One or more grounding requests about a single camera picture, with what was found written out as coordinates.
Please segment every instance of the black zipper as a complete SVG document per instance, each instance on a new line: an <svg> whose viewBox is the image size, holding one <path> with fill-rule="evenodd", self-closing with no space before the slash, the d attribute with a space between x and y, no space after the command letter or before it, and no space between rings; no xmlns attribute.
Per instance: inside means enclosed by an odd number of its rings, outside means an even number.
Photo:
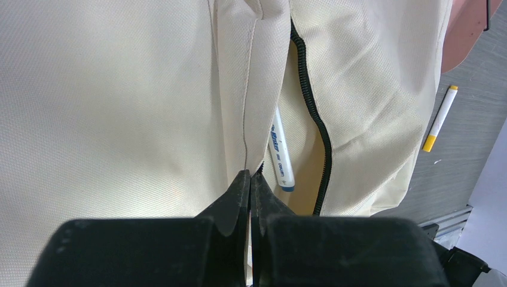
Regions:
<svg viewBox="0 0 507 287"><path fill-rule="evenodd" d="M315 207L313 208L313 215L320 215L322 203L326 196L328 189L329 178L331 177L331 166L332 166L332 149L331 140L329 138L328 130L326 125L322 122L317 107L315 105L315 99L313 98L313 92L311 91L310 77L308 76L308 68L306 67L306 45L298 35L298 32L294 28L294 23L291 19L291 40L296 45L298 52L298 75L300 78L301 91L303 92L303 98L310 113L311 118L319 129L322 142L324 142L324 169L322 171L322 178L320 179L319 194L315 201Z"/></svg>

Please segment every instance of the yellow marker cap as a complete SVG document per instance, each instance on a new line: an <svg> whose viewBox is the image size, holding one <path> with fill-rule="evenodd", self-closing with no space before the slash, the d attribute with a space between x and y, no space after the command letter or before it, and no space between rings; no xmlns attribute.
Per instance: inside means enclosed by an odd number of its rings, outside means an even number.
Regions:
<svg viewBox="0 0 507 287"><path fill-rule="evenodd" d="M436 136L428 135L426 142L424 143L423 150L430 152L433 148L433 144L435 143Z"/></svg>

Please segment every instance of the white marker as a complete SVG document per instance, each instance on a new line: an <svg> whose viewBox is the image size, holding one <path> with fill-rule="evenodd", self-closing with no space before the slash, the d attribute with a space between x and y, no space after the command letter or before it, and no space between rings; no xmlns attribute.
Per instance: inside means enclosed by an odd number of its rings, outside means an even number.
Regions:
<svg viewBox="0 0 507 287"><path fill-rule="evenodd" d="M287 141L283 132L282 117L280 116L278 107L276 107L274 113L269 144L278 184L282 187L283 191L294 191L294 172L292 171L291 158L289 157Z"/></svg>
<svg viewBox="0 0 507 287"><path fill-rule="evenodd" d="M444 101L442 102L442 106L438 110L436 114L435 122L433 123L431 130L429 131L426 142L424 143L423 150L430 152L433 148L433 144L436 141L436 136L438 136L438 132L440 132L440 128L444 124L445 117L453 104L454 98L458 92L457 86L450 86L445 94Z"/></svg>

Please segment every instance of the beige fabric bag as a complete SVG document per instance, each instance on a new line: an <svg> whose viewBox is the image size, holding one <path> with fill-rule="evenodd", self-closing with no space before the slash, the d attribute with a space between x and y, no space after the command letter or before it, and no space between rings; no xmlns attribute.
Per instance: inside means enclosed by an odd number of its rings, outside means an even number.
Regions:
<svg viewBox="0 0 507 287"><path fill-rule="evenodd" d="M321 215L396 206L433 107L450 2L4 1L0 285L24 284L67 220L194 216L263 161L299 214L322 184ZM266 153L277 104L290 196Z"/></svg>

